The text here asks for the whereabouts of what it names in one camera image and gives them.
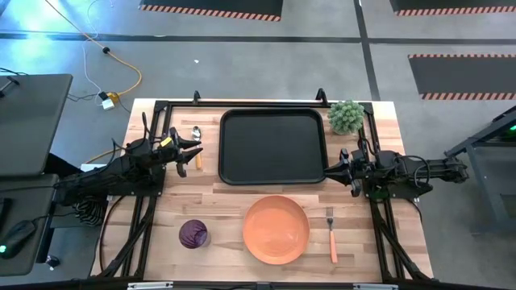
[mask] yellow extension cord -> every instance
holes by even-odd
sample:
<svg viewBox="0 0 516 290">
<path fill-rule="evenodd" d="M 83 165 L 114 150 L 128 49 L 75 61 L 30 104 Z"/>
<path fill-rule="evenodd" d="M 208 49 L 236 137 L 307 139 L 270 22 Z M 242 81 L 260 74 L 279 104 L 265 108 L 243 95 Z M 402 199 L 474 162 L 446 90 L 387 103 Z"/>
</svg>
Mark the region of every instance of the yellow extension cord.
<svg viewBox="0 0 516 290">
<path fill-rule="evenodd" d="M 60 13 L 57 8 L 55 8 L 48 0 L 45 0 L 45 2 L 50 5 L 50 7 L 55 11 L 57 12 L 57 14 L 59 14 L 64 20 L 66 20 L 68 23 L 70 23 L 70 25 L 72 25 L 73 27 L 75 27 L 75 29 L 77 29 L 77 31 L 79 31 L 81 34 L 83 34 L 84 37 L 86 37 L 88 40 L 90 40 L 91 42 L 93 42 L 94 44 L 97 44 L 102 50 L 105 48 L 105 46 L 102 45 L 102 43 L 99 43 L 97 40 L 95 39 L 92 39 L 91 37 L 89 37 L 89 35 L 87 35 L 85 32 L 83 32 L 81 29 L 79 29 L 79 27 L 77 27 L 75 24 L 73 24 L 72 21 L 70 21 L 68 18 L 66 18 L 66 16 L 64 16 L 62 13 Z M 120 64 L 124 64 L 126 65 L 127 67 L 129 68 L 132 68 L 133 70 L 135 70 L 137 73 L 138 73 L 138 81 L 132 86 L 130 87 L 129 89 L 126 89 L 124 90 L 123 92 L 120 92 L 120 93 L 117 93 L 120 97 L 122 95 L 124 95 L 125 93 L 129 93 L 131 92 L 135 87 L 137 87 L 141 82 L 142 82 L 142 73 L 139 69 L 137 69 L 136 66 L 132 65 L 132 64 L 129 64 L 123 60 L 120 60 L 115 54 L 113 54 L 112 52 L 108 52 L 107 53 L 108 55 L 110 55 L 111 57 L 113 57 L 115 60 L 117 60 Z M 98 160 L 108 154 L 111 154 L 113 153 L 113 150 L 109 150 L 109 151 L 106 151 L 104 153 L 102 153 L 101 155 L 97 155 L 95 156 L 94 158 L 86 161 L 87 164 L 90 164 L 92 162 L 94 162 L 95 160 Z"/>
</svg>

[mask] green plant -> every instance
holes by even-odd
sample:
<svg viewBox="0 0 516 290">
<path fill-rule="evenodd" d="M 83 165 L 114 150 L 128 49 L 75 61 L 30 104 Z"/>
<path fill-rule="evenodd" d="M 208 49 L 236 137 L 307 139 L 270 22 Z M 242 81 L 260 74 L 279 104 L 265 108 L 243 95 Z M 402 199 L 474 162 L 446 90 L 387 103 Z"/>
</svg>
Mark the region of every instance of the green plant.
<svg viewBox="0 0 516 290">
<path fill-rule="evenodd" d="M 328 111 L 331 129 L 339 134 L 357 132 L 364 123 L 364 107 L 353 101 L 338 102 Z"/>
</svg>

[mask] computer mouse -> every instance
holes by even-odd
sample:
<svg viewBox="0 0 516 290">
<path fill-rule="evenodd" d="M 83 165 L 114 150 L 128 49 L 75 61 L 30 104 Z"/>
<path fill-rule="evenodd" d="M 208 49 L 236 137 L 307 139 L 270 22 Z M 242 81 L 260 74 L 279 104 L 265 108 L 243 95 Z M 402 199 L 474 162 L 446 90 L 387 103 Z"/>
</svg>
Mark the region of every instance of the computer mouse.
<svg viewBox="0 0 516 290">
<path fill-rule="evenodd" d="M 14 258 L 34 232 L 35 223 L 33 221 L 21 221 L 11 227 L 0 240 L 0 257 L 3 259 Z"/>
</svg>

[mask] black desk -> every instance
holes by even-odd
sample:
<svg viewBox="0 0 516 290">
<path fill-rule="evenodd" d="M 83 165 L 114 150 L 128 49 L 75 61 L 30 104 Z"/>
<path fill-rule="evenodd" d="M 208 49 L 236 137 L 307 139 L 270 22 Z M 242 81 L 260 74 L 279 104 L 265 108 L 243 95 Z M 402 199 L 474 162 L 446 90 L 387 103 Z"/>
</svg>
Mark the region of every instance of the black desk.
<svg viewBox="0 0 516 290">
<path fill-rule="evenodd" d="M 11 84 L 0 98 L 0 176 L 35 176 L 44 171 L 72 76 L 11 76 L 19 85 Z M 9 82 L 0 77 L 0 86 Z"/>
<path fill-rule="evenodd" d="M 25 178 L 0 180 L 0 190 L 18 189 L 30 186 L 52 186 L 58 180 L 56 175 L 40 175 Z M 12 199 L 12 205 L 0 229 L 0 237 L 18 222 L 32 220 L 52 212 L 54 188 L 34 188 L 0 193 L 0 197 Z M 36 221 L 36 232 L 27 241 L 23 249 L 12 259 L 0 259 L 0 276 L 26 275 L 34 266 L 36 255 L 50 224 L 49 218 Z"/>
</svg>

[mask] gray floor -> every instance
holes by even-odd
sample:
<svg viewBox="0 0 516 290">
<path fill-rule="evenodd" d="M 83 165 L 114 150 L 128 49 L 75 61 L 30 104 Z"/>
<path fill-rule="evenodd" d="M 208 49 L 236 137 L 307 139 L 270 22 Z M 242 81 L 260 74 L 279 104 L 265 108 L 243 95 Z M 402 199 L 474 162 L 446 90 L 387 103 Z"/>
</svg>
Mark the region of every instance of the gray floor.
<svg viewBox="0 0 516 290">
<path fill-rule="evenodd" d="M 137 10 L 137 0 L 95 2 L 90 18 L 100 33 L 121 35 L 359 37 L 352 0 L 285 0 L 280 23 L 160 14 Z M 388 0 L 362 0 L 369 37 L 514 39 L 516 14 L 395 17 Z M 59 8 L 86 31 L 90 0 L 59 1 Z M 11 1 L 0 16 L 0 32 L 74 33 L 43 1 Z M 331 99 L 370 100 L 360 44 L 106 42 L 118 56 L 142 70 L 140 87 L 124 97 L 203 97 L 311 99 L 323 87 Z M 90 76 L 104 90 L 125 89 L 135 74 L 89 50 Z M 422 101 L 407 55 L 410 53 L 515 53 L 516 46 L 371 46 L 382 101 L 394 101 L 406 152 L 441 158 L 443 151 L 481 129 L 514 101 Z M 81 41 L 0 40 L 0 66 L 26 73 L 72 73 L 71 93 L 94 93 L 83 72 Z M 64 109 L 52 151 L 73 164 L 121 142 L 128 113 L 103 111 L 91 101 Z M 423 225 L 435 277 L 455 283 L 515 288 L 516 235 L 473 236 L 470 228 L 486 222 L 474 179 L 465 184 L 435 181 L 422 198 Z M 38 265 L 30 275 L 1 278 L 0 284 L 84 278 L 93 261 L 98 229 L 56 233 L 52 253 L 63 265 L 48 271 Z"/>
</svg>

